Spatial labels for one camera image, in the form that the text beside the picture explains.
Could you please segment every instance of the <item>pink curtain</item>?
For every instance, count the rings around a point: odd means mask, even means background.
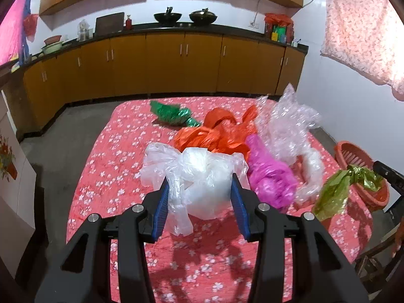
[[[25,1],[15,0],[0,24],[0,65],[18,58],[21,49]]]
[[[327,0],[322,54],[404,95],[404,24],[389,0]]]

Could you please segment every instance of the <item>black countertop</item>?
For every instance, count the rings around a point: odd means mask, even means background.
[[[111,37],[116,37],[116,36],[123,36],[123,35],[131,35],[131,34],[138,34],[138,33],[154,33],[154,32],[162,32],[162,31],[178,31],[178,32],[194,32],[194,33],[209,33],[209,34],[220,34],[220,35],[231,35],[231,36],[237,36],[237,37],[244,37],[247,39],[254,39],[254,40],[259,40],[259,41],[263,41],[263,42],[267,42],[270,44],[274,44],[274,45],[279,45],[282,47],[290,47],[292,49],[295,49],[297,51],[300,51],[304,54],[307,54],[309,47],[307,45],[303,45],[303,44],[299,44],[298,47],[292,47],[291,45],[287,45],[284,43],[280,43],[280,42],[276,42],[276,41],[272,41],[270,38],[268,38],[267,36],[265,36],[264,34],[261,33],[257,33],[254,31],[249,31],[246,29],[240,29],[237,27],[231,27],[231,26],[223,26],[223,25],[208,25],[208,26],[195,26],[193,23],[191,22],[178,22],[176,23],[174,26],[172,27],[168,27],[165,25],[161,25],[157,22],[154,23],[148,23],[148,24],[138,24],[138,25],[133,25],[132,29],[127,31],[127,30],[123,30],[122,32],[118,32],[118,33],[111,33],[108,35],[102,35],[102,36],[94,36],[91,39],[88,39],[86,41],[83,42],[78,42],[76,39],[71,40],[71,41],[67,41],[63,44],[62,49],[53,52],[51,54],[47,54],[45,56],[42,57],[38,57],[38,54],[36,54],[35,56],[37,56],[37,58],[35,60],[32,60],[30,62],[25,63],[24,65],[20,66],[20,69],[24,69],[26,67],[29,67],[35,63],[37,63],[38,61],[42,61],[42,60],[46,60],[49,58],[53,58],[61,53],[64,53],[66,51],[78,48],[84,44],[88,44],[91,42],[95,42],[95,41],[100,41],[100,40],[104,40],[104,39],[109,39]]]

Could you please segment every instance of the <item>pink tablecloth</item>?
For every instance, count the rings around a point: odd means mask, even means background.
[[[198,120],[214,107],[232,111],[241,119],[253,99],[226,97],[190,97],[161,99],[180,103],[193,111]],[[120,214],[141,203],[151,187],[142,187],[139,170],[143,153],[150,142],[170,143],[177,130],[155,122],[149,100],[128,101],[118,106],[102,130],[88,157],[71,204],[67,240],[90,213],[102,217]],[[310,142],[320,151],[326,166],[324,179],[339,167],[312,136]],[[301,215],[304,210],[289,208]],[[257,243],[247,243],[240,235],[231,209],[219,219],[202,221],[192,218],[194,233],[176,237],[167,231],[154,245],[146,244],[147,265],[157,302],[246,302],[257,254]],[[351,191],[346,213],[333,218],[330,233],[349,261],[365,247],[372,228],[372,218]],[[117,244],[111,247],[111,291],[119,301]],[[291,245],[285,246],[284,300],[291,297]]]

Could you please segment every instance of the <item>red bottle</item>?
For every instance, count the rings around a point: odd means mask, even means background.
[[[127,30],[131,30],[132,29],[132,19],[130,19],[130,15],[128,15],[128,19],[126,20],[126,22],[125,22],[125,25],[126,25],[126,29]]]

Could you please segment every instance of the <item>gray floor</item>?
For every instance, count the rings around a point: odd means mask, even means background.
[[[45,219],[49,246],[38,264],[46,265],[65,244],[66,224],[73,194],[91,148],[107,124],[112,111],[122,102],[98,103],[66,108],[41,137],[26,138],[22,149],[38,173],[38,181],[45,188]],[[332,155],[334,140],[322,129],[313,135]],[[373,236],[368,247],[378,244],[393,228],[389,214],[373,214]],[[381,257],[388,261],[389,254]],[[39,277],[34,277],[38,285]]]

